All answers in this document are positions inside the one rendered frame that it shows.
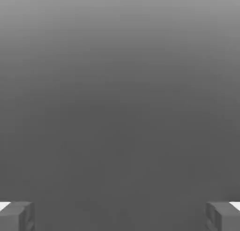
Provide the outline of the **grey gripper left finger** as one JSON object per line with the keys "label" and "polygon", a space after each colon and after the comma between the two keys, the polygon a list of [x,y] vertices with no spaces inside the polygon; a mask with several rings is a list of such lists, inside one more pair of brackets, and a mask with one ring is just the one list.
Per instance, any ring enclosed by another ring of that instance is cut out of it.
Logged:
{"label": "grey gripper left finger", "polygon": [[35,231],[35,204],[13,201],[0,210],[0,231]]}

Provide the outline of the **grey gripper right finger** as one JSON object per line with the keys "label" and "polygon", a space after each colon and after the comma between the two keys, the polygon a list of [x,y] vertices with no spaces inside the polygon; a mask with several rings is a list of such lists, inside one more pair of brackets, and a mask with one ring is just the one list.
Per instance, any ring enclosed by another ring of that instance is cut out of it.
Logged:
{"label": "grey gripper right finger", "polygon": [[240,231],[240,201],[207,202],[205,231]]}

